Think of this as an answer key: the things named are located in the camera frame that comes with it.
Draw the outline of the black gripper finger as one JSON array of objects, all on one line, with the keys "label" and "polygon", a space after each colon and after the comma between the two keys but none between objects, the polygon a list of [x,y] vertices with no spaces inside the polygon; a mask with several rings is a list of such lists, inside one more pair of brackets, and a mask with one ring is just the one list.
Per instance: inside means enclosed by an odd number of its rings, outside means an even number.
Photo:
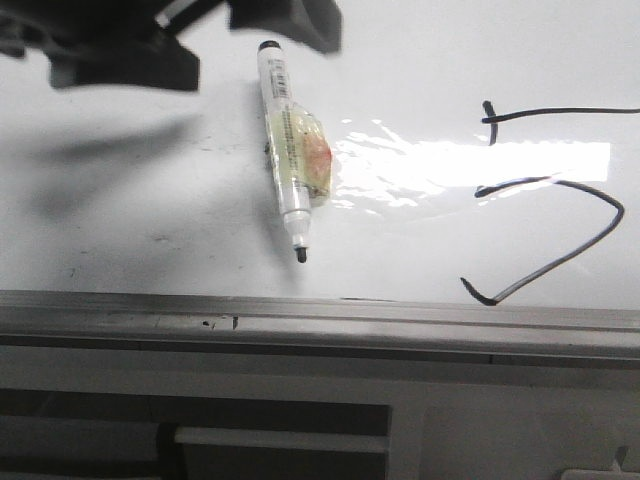
[{"label": "black gripper finger", "polygon": [[232,29],[274,32],[322,54],[342,47],[342,13],[331,0],[228,1]]},{"label": "black gripper finger", "polygon": [[200,61],[162,26],[167,1],[3,1],[1,53],[42,52],[55,89],[130,85],[193,92]]}]

